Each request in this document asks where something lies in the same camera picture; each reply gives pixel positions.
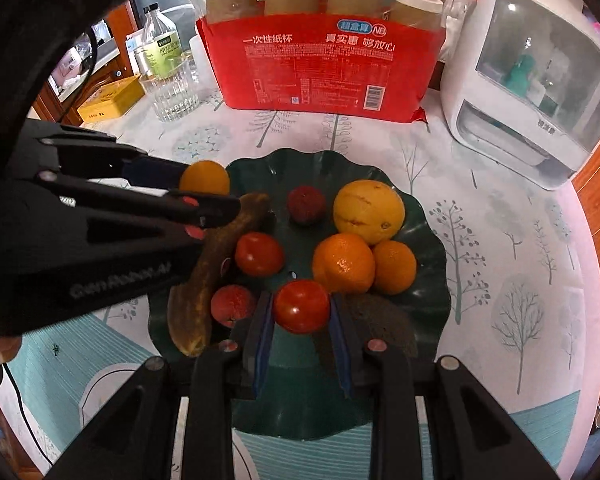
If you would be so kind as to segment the left human hand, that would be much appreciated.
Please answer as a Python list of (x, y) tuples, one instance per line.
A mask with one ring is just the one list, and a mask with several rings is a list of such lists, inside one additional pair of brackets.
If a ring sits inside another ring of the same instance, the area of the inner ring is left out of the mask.
[(22, 337), (0, 336), (0, 363), (8, 363), (15, 359), (22, 345)]

